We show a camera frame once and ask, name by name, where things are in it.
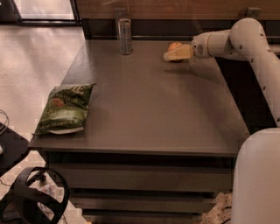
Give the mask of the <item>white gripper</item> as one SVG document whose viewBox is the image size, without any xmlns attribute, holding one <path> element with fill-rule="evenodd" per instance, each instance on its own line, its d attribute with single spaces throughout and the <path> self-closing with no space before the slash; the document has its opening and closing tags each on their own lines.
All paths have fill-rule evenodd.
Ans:
<svg viewBox="0 0 280 224">
<path fill-rule="evenodd" d="M 208 39 L 210 37 L 209 32 L 201 33 L 200 35 L 194 36 L 191 45 L 182 44 L 182 46 L 164 53 L 164 60 L 186 60 L 190 59 L 193 54 L 197 58 L 209 58 L 208 52 Z"/>
</svg>

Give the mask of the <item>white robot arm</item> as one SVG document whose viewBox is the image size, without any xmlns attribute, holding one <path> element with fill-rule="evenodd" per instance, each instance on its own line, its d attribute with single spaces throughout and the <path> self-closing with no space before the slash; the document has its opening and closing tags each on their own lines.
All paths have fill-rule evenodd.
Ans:
<svg viewBox="0 0 280 224">
<path fill-rule="evenodd" d="M 280 224 L 280 59 L 259 21 L 172 44 L 164 60 L 216 58 L 249 129 L 234 165 L 231 224 Z"/>
</svg>

